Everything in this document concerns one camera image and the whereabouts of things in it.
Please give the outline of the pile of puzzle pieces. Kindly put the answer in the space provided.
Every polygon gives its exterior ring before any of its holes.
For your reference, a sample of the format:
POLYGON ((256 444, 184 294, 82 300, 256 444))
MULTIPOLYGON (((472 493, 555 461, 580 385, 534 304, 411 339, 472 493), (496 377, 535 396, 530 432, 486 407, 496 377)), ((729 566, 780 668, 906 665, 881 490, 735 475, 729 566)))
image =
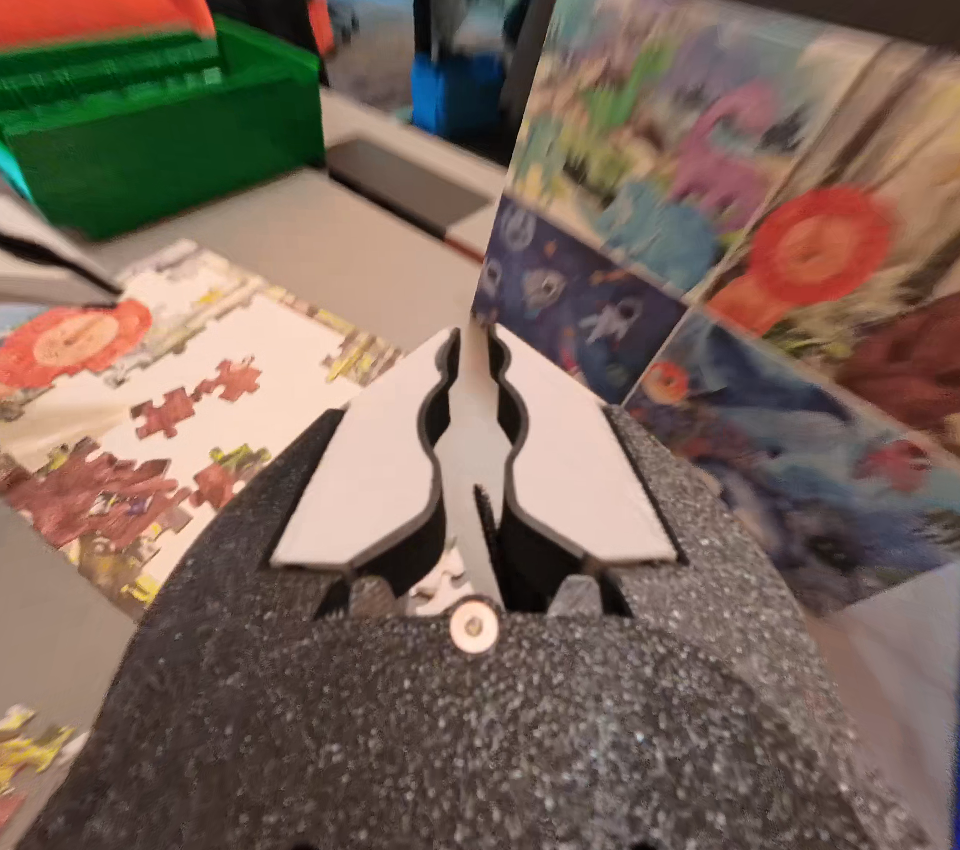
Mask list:
MULTIPOLYGON (((462 558, 459 547, 450 546, 437 567, 403 598, 404 611, 410 616, 438 616, 459 597, 474 594, 462 558)), ((2 831, 37 789, 36 780, 43 775, 62 780, 90 737, 90 731, 80 733, 73 726, 55 724, 32 734, 30 724, 37 716, 37 711, 21 704, 12 705, 2 715, 2 831)))

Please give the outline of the green and grey puzzle piece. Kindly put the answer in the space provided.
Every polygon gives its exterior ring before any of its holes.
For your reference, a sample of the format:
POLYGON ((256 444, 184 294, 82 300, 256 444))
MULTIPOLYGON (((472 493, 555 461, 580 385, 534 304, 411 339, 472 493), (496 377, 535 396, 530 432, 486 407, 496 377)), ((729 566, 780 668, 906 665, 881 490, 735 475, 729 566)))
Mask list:
POLYGON ((345 379, 361 388, 371 385, 402 360, 402 349, 384 338, 354 328, 321 361, 325 382, 345 379))

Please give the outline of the reddish brown puzzle piece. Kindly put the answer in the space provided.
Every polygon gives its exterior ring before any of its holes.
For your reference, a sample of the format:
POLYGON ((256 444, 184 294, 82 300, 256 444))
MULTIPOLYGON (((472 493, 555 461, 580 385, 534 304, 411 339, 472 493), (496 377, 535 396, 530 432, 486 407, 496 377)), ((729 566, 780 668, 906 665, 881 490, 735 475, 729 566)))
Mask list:
POLYGON ((135 405, 129 415, 139 440, 158 434, 173 439, 178 434, 178 426, 195 416, 196 404, 197 400, 186 388, 179 387, 164 394, 159 403, 146 400, 135 405))

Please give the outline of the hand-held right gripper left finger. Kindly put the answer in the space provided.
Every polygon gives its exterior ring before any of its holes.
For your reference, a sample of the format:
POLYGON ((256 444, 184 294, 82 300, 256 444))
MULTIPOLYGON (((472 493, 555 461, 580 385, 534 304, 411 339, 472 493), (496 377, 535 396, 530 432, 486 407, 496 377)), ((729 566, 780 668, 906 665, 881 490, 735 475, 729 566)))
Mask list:
POLYGON ((273 568, 431 572, 447 514, 436 452, 461 331, 445 328, 354 397, 270 556, 273 568))

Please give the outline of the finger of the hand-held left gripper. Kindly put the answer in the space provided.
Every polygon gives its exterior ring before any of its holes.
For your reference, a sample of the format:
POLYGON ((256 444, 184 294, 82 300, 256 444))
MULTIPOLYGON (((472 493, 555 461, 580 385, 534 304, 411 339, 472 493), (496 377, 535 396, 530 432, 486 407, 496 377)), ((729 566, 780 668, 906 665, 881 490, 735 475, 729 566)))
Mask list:
POLYGON ((1 304, 108 306, 119 293, 72 270, 1 256, 1 304))
POLYGON ((122 286, 110 274, 34 210, 15 191, 1 191, 1 256, 63 267, 122 296, 122 286))

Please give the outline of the lion puzzle tray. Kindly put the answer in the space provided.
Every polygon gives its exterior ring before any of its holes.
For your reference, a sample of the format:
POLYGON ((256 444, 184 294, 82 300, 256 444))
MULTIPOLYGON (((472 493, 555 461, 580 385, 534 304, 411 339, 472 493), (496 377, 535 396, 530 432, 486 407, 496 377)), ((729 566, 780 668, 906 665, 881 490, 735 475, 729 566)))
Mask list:
MULTIPOLYGON (((171 474, 193 492, 194 474, 209 463, 211 448, 268 448, 271 463, 321 414, 345 405, 362 389, 345 379, 326 383, 320 365, 356 327, 193 241, 177 241, 140 260, 119 281, 125 291, 117 304, 145 304, 152 324, 164 305, 179 308, 214 288, 252 284, 258 290, 248 306, 208 325, 182 354, 165 356, 117 389, 102 382, 102 372, 90 371, 61 376, 44 389, 2 389, 2 454, 30 472, 45 466, 52 450, 71 448, 90 437, 121 459, 170 459, 171 474), (173 439, 159 434, 138 439, 129 414, 132 407, 146 400, 159 403, 179 387, 191 394, 222 360, 248 356, 262 371, 256 393, 235 403, 206 397, 197 402, 195 416, 177 427, 173 439)), ((15 328, 54 307, 3 305, 2 342, 15 328)), ((239 487, 230 503, 249 484, 239 487)), ((3 500, 2 506, 15 511, 3 500)), ((37 532, 108 601, 138 620, 222 510, 206 504, 195 508, 188 498, 121 551, 99 537, 54 548, 37 532)), ((34 529, 26 515, 15 512, 34 529)))

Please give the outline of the assembled brown trunk pieces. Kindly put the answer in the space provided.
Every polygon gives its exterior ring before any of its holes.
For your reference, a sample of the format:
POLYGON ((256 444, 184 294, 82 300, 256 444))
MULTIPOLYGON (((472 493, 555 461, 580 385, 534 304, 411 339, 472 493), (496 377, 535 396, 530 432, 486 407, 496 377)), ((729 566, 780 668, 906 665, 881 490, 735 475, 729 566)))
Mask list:
POLYGON ((121 459, 90 437, 52 450, 35 472, 3 453, 2 500, 54 548, 99 537, 121 551, 191 496, 171 464, 121 459))

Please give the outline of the black flat panel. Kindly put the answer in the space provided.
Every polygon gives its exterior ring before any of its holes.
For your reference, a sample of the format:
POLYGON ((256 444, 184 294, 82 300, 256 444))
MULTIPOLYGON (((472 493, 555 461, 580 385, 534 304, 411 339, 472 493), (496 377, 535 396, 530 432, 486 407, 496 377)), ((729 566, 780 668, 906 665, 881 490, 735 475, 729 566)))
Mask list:
POLYGON ((363 137, 334 144, 326 160, 334 182, 440 241, 491 202, 484 194, 363 137))

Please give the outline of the brown puzzle piece pink mark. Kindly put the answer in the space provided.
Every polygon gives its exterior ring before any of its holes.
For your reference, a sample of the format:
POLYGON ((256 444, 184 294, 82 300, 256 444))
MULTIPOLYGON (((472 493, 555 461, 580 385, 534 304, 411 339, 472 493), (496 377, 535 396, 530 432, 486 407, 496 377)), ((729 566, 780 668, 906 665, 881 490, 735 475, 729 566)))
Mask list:
POLYGON ((201 380, 193 389, 191 400, 199 402, 206 397, 217 396, 220 400, 235 403, 242 397, 256 393, 262 371, 254 363, 253 356, 239 361, 222 360, 213 376, 201 380))

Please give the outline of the assembled lion puzzle pieces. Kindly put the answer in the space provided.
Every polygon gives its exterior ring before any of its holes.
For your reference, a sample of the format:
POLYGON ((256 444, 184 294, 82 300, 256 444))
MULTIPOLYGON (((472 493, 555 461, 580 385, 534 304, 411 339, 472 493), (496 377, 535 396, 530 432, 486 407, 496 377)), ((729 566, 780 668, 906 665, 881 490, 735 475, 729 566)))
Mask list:
POLYGON ((44 389, 61 376, 100 373, 144 340, 152 318, 150 309, 137 300, 110 308, 49 309, 2 342, 2 389, 44 389))

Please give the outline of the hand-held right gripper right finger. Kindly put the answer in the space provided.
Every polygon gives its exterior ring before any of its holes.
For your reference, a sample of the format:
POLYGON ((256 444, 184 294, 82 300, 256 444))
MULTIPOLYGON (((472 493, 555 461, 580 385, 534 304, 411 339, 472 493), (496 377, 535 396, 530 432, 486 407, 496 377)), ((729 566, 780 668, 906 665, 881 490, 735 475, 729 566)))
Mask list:
POLYGON ((504 327, 488 331, 509 511, 564 553, 601 566, 676 563, 664 519, 588 387, 504 327))

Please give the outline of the assembled grey branch pieces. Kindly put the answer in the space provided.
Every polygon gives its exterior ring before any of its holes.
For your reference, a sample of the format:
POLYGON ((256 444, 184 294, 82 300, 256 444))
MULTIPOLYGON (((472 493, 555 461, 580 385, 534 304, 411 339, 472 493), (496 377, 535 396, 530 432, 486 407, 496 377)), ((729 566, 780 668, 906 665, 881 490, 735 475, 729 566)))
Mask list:
POLYGON ((153 325, 144 338, 102 372, 102 382, 107 387, 117 389, 136 373, 146 371, 165 356, 182 354, 188 343, 210 324, 239 307, 248 306, 257 291, 252 284, 244 284, 233 290, 214 288, 178 308, 164 305, 159 314, 154 316, 153 325))

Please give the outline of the brown and green puzzle piece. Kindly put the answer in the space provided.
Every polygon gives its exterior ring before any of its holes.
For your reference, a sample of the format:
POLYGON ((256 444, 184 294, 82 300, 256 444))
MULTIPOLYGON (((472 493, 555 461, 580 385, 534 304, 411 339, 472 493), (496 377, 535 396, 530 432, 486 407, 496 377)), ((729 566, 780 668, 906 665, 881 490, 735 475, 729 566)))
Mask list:
POLYGON ((249 484, 273 458, 268 448, 253 449, 249 444, 233 450, 211 448, 208 455, 208 464, 194 474, 189 503, 195 508, 206 504, 215 511, 227 506, 238 488, 249 484))

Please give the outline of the grey desk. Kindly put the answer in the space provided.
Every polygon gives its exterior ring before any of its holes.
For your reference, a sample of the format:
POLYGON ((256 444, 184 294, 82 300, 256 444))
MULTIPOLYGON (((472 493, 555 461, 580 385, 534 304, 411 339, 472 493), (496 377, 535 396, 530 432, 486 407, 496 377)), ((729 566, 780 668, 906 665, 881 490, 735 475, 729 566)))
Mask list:
MULTIPOLYGON (((405 350, 461 326, 453 427, 439 443, 444 492, 471 581, 498 594, 473 485, 484 485, 499 506, 507 442, 493 419, 497 389, 485 335, 469 319, 479 273, 472 253, 483 248, 495 210, 488 205, 458 224, 453 233, 465 243, 453 246, 309 169, 81 247, 117 271, 191 239, 405 350)), ((858 726, 861 761, 882 773, 936 847, 949 848, 958 564, 807 621, 858 726)), ((2 505, 2 711, 24 704, 39 713, 40 729, 54 723, 86 732, 134 629, 2 505)))

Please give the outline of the illustrated puzzle box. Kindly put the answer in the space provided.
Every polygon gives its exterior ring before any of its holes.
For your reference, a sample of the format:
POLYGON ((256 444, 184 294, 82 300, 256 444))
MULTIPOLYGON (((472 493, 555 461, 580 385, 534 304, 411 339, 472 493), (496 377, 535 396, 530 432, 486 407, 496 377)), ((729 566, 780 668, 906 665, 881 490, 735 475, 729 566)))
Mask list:
POLYGON ((472 312, 718 490, 801 604, 958 563, 958 53, 556 0, 472 312))

